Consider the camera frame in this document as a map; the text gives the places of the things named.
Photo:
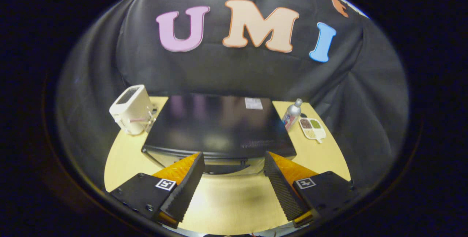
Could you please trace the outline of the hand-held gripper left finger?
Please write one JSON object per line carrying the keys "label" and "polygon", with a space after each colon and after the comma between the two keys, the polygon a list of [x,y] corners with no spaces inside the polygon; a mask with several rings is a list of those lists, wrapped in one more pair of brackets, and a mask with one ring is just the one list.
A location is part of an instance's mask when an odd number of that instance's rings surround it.
{"label": "hand-held gripper left finger", "polygon": [[137,173],[110,195],[147,220],[176,229],[184,220],[204,169],[204,154],[198,152],[152,175]]}

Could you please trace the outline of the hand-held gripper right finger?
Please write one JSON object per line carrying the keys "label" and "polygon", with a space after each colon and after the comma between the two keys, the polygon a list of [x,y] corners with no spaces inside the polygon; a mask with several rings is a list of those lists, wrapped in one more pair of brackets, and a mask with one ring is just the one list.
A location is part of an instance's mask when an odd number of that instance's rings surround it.
{"label": "hand-held gripper right finger", "polygon": [[355,200],[353,183],[333,171],[317,173],[270,151],[265,152],[264,173],[294,227],[322,224]]}

